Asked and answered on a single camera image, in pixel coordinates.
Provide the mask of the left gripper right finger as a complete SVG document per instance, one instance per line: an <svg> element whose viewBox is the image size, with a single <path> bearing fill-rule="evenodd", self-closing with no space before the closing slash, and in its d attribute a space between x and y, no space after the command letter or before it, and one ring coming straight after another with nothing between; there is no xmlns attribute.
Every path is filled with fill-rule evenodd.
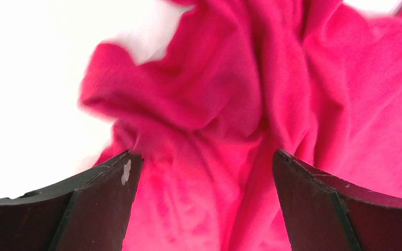
<svg viewBox="0 0 402 251"><path fill-rule="evenodd" d="M402 250L402 198L357 186L281 149L272 170L292 250Z"/></svg>

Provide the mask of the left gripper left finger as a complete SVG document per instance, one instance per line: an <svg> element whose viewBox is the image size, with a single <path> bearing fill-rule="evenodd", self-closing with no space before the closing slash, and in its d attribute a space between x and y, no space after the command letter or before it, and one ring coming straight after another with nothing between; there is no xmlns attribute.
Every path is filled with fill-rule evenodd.
<svg viewBox="0 0 402 251"><path fill-rule="evenodd" d="M0 250L121 250L143 167L125 151L63 181L0 199Z"/></svg>

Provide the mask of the magenta t-shirt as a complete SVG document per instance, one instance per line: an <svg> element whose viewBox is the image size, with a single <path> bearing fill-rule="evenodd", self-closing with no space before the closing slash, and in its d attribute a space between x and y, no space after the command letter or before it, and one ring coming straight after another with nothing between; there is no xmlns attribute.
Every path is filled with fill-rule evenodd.
<svg viewBox="0 0 402 251"><path fill-rule="evenodd" d="M144 166L123 250L289 250L272 176L284 149L402 197L402 10L341 1L191 1L166 56L99 44L80 103L114 119L102 163Z"/></svg>

